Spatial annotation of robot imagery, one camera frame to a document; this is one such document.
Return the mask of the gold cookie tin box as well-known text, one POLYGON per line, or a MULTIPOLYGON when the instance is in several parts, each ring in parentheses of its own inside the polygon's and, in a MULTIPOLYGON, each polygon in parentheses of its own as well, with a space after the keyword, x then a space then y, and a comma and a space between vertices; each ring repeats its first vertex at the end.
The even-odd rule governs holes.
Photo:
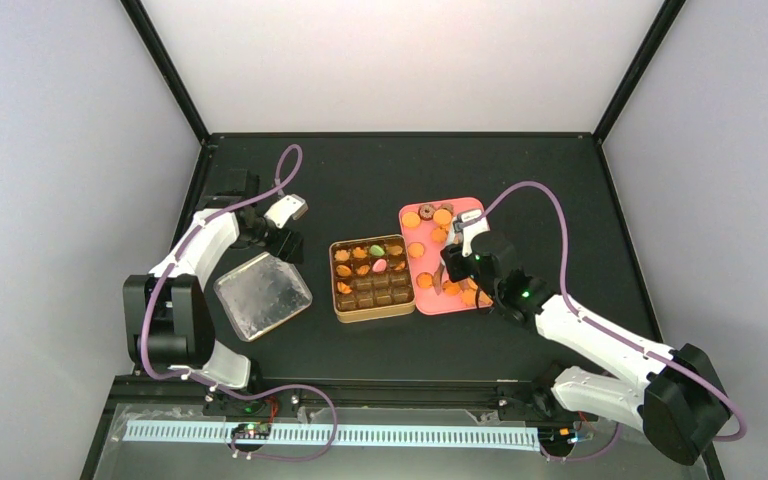
POLYGON ((416 310, 415 291, 408 268, 407 244, 404 237, 398 234, 383 235, 370 238, 338 241, 329 246, 329 266, 331 274, 331 298, 333 309, 339 322, 344 324, 358 323, 377 319, 385 319, 408 315, 416 310), (386 249, 383 257, 369 254, 370 245, 380 244, 386 249), (368 252, 365 259, 351 259, 347 262, 336 262, 334 253, 346 249, 351 253, 355 247, 363 247, 368 252), (387 269, 376 273, 372 265, 383 258, 387 261, 387 269), (390 268, 392 262, 403 260, 406 268, 394 271, 390 268), (352 269, 348 277, 339 276, 335 269, 338 265, 346 265, 352 269), (361 265, 370 265, 367 275, 358 276, 356 269, 361 265), (339 294, 336 284, 342 281, 351 286, 348 295, 339 294))

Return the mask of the green round macaron cookie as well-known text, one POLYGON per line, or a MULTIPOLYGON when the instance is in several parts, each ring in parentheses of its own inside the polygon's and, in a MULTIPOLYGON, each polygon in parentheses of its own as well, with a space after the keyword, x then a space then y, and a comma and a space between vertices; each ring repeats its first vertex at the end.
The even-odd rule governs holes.
POLYGON ((386 255, 386 249, 380 244, 370 245, 368 248, 368 252, 370 255, 374 257, 383 257, 386 255))

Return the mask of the orange cookie second row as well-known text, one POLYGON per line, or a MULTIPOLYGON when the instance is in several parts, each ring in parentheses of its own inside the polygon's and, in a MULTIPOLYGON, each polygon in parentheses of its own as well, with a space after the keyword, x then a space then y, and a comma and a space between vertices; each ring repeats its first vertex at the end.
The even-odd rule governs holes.
POLYGON ((348 277, 352 274, 352 269, 346 265, 338 265, 335 271, 341 277, 348 277))

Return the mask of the orange cookie third row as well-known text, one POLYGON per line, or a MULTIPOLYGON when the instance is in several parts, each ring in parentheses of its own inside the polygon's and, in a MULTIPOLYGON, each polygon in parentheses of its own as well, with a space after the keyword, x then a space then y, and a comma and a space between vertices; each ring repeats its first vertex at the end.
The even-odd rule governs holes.
POLYGON ((348 295, 352 292, 352 288, 349 284, 342 281, 338 281, 336 284, 336 291, 342 295, 348 295))

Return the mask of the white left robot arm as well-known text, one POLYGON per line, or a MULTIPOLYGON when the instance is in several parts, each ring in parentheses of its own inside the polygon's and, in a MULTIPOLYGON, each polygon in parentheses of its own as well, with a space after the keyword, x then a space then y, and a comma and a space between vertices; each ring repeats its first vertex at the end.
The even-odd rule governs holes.
POLYGON ((282 262, 304 258, 303 236, 289 228, 307 202, 279 185, 259 190, 249 171, 228 189, 202 196, 189 227, 147 274, 123 285, 128 352, 151 378, 193 379, 214 389, 244 390, 252 361, 218 341, 205 288, 229 249, 260 247, 282 262))

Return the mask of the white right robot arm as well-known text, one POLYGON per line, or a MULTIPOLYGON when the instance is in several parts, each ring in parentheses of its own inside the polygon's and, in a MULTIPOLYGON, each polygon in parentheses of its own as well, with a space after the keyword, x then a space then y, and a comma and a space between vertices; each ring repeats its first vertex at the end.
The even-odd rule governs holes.
POLYGON ((506 320, 563 345, 601 367, 570 366, 529 392, 532 410, 593 413, 641 432, 668 459, 690 466, 735 412, 709 356, 634 334, 526 274, 511 242, 485 231, 454 233, 441 250, 454 282, 471 280, 506 320))

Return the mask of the pink plastic tray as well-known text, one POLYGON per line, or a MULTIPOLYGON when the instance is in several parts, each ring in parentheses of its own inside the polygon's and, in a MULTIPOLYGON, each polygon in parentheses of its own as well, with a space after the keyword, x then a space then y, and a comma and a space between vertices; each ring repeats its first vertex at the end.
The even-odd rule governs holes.
POLYGON ((440 251, 446 242, 451 221, 458 213, 483 209, 473 197, 408 204, 399 211, 401 235, 407 243, 408 268, 415 290, 416 308, 424 315, 442 315, 470 309, 487 309, 492 301, 477 291, 476 284, 467 279, 453 283, 448 273, 443 274, 443 292, 436 295, 432 287, 432 274, 441 263, 440 251), (436 207, 432 221, 423 221, 417 213, 420 205, 430 203, 436 207))

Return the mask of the pink round macaron cookie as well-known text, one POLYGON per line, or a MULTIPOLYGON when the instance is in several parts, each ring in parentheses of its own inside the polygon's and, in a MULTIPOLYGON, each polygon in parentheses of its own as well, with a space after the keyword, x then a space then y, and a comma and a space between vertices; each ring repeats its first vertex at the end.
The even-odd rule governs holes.
POLYGON ((383 258, 377 259, 372 265, 372 271, 376 273, 383 272, 387 269, 387 261, 383 258))

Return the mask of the silver tin lid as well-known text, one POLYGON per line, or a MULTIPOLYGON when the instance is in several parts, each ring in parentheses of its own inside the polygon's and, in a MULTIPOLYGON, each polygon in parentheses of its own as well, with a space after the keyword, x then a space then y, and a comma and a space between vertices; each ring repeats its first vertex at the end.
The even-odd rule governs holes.
POLYGON ((268 253, 220 277, 214 291, 237 337, 245 342, 259 339, 313 303, 295 265, 268 253))

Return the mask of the chocolate sprinkled donut cookie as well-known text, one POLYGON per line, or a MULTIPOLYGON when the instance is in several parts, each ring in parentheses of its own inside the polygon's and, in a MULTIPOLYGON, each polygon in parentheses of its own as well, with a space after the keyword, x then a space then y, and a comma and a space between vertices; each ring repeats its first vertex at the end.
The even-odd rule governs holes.
POLYGON ((418 216, 423 221, 432 221, 435 212, 436 207, 430 203, 422 204, 417 209, 418 216))

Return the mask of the black enclosure frame post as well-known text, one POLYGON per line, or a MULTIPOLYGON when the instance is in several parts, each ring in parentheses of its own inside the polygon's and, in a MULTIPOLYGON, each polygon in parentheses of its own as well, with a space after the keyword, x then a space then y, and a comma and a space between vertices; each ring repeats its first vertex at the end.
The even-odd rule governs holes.
POLYGON ((172 94, 179 110, 192 130, 196 140, 204 144, 210 132, 189 94, 174 61, 168 53, 150 15, 140 0, 121 0, 131 24, 139 35, 143 45, 153 60, 162 80, 172 94))

